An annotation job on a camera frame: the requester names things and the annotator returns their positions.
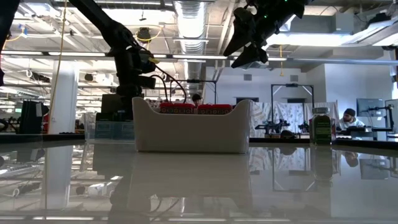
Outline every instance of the metal frame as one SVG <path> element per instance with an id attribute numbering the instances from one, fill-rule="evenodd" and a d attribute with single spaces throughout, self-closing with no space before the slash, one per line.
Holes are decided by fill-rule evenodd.
<path id="1" fill-rule="evenodd" d="M 307 93 L 311 95 L 312 98 L 312 108 L 315 107 L 315 102 L 314 102 L 314 95 L 313 95 L 313 85 L 300 85 L 300 84 L 271 84 L 271 121 L 274 122 L 274 95 L 283 87 L 288 87 L 288 88 L 295 88 L 301 86 Z"/>
<path id="2" fill-rule="evenodd" d="M 191 80 L 170 80 L 170 99 L 172 97 L 172 83 L 174 81 L 189 83 L 190 81 L 192 81 L 192 79 Z M 217 81 L 218 81 L 218 78 L 217 78 L 217 80 L 195 80 L 195 81 L 197 81 L 198 83 L 212 83 L 212 84 L 214 84 L 214 104 L 216 104 L 217 103 Z"/>

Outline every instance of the man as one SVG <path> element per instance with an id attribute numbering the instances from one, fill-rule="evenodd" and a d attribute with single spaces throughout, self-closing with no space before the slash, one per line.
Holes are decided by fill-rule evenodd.
<path id="1" fill-rule="evenodd" d="M 355 117 L 355 110 L 348 108 L 344 112 L 343 118 L 339 120 L 337 127 L 345 131 L 348 127 L 352 126 L 363 127 L 365 124 Z"/>
<path id="2" fill-rule="evenodd" d="M 198 106 L 202 104 L 201 100 L 202 100 L 202 98 L 198 93 L 196 93 L 192 96 L 192 101 L 195 104 L 196 108 L 198 108 Z"/>

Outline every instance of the glass jar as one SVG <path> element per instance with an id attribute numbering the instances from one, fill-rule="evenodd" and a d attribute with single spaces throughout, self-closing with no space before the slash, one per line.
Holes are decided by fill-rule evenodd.
<path id="1" fill-rule="evenodd" d="M 314 145 L 330 145 L 332 138 L 332 119 L 329 108 L 313 108 L 310 120 L 310 142 Z"/>

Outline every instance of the ceiling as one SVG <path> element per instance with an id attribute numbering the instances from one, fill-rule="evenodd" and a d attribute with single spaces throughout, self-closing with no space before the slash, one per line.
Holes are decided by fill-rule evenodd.
<path id="1" fill-rule="evenodd" d="M 148 27 L 150 34 L 155 37 L 149 45 L 145 45 L 154 54 L 182 54 L 180 42 L 175 40 L 179 37 L 177 17 L 172 11 L 155 10 L 150 3 L 157 3 L 156 0 L 138 1 L 109 1 L 96 0 L 103 10 L 114 20 L 124 24 L 133 34 L 135 34 L 140 27 Z M 350 1 L 332 1 L 332 0 L 315 0 L 305 8 L 305 15 L 332 16 L 336 14 L 337 10 L 340 12 L 366 12 L 374 9 L 381 9 L 383 7 L 390 7 L 392 1 L 365 1 L 365 0 L 350 0 Z M 172 7 L 171 1 L 165 2 L 167 6 Z M 233 0 L 217 0 L 208 2 L 206 11 L 206 34 L 205 39 L 208 41 L 205 45 L 205 55 L 220 55 L 226 44 L 231 38 L 233 15 L 228 13 L 228 8 L 236 8 L 243 6 L 244 1 L 233 2 Z M 61 45 L 61 31 L 62 18 L 60 11 L 63 7 L 62 0 L 26 0 L 21 3 L 18 13 L 14 19 L 11 27 L 12 38 L 20 36 L 22 29 L 25 29 L 24 35 L 12 42 L 6 42 L 4 50 L 29 50 L 41 52 L 59 52 Z M 67 21 L 65 23 L 64 31 L 64 52 L 107 52 L 109 45 L 103 40 L 99 30 L 76 8 L 72 5 L 67 7 Z M 267 49 L 270 57 L 280 57 L 281 50 L 283 57 L 329 57 L 329 53 L 335 50 L 336 47 L 310 47 L 299 45 L 272 45 Z M 360 55 L 350 55 L 351 49 L 344 49 L 347 52 L 347 57 L 361 58 Z M 380 47 L 366 47 L 371 58 L 377 58 L 382 55 Z M 85 80 L 87 73 L 92 74 L 107 74 L 113 75 L 114 79 L 109 80 L 110 85 L 117 86 L 118 79 L 116 77 L 116 68 L 112 61 L 105 60 L 76 60 L 76 64 L 80 68 L 79 85 L 95 86 L 103 83 L 88 82 Z M 17 86 L 9 87 L 10 89 L 18 90 L 18 94 L 0 93 L 0 98 L 9 97 L 21 98 L 21 93 L 26 93 L 23 97 L 30 98 L 36 96 L 44 96 L 50 98 L 50 88 L 28 87 L 32 84 L 45 84 L 41 81 L 35 81 L 27 77 L 27 70 L 41 74 L 45 77 L 52 78 L 53 61 L 48 59 L 34 59 L 34 58 L 2 58 L 2 69 L 5 71 L 5 83 L 8 85 L 24 85 L 21 88 Z M 184 72 L 184 62 L 161 62 L 159 67 L 178 79 L 186 79 Z M 280 62 L 269 62 L 269 67 L 279 67 Z M 307 63 L 286 63 L 285 68 L 305 68 Z M 161 72 L 155 71 L 150 74 L 161 75 Z M 159 90 L 147 90 L 146 95 L 157 98 L 163 96 L 163 91 L 160 90 L 162 85 L 158 80 L 157 87 Z M 109 88 L 80 88 L 78 94 L 81 99 L 95 100 L 102 94 L 109 93 Z M 182 91 L 176 91 L 176 97 L 182 97 Z M 2 105 L 8 104 L 8 101 L 2 100 Z M 78 106 L 84 108 L 84 103 L 78 101 Z"/>

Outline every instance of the monitor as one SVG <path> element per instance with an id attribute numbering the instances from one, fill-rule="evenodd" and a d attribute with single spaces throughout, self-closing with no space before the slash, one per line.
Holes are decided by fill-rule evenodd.
<path id="1" fill-rule="evenodd" d="M 356 115 L 363 117 L 383 117 L 382 110 L 371 110 L 371 108 L 382 108 L 383 100 L 381 99 L 356 99 Z"/>

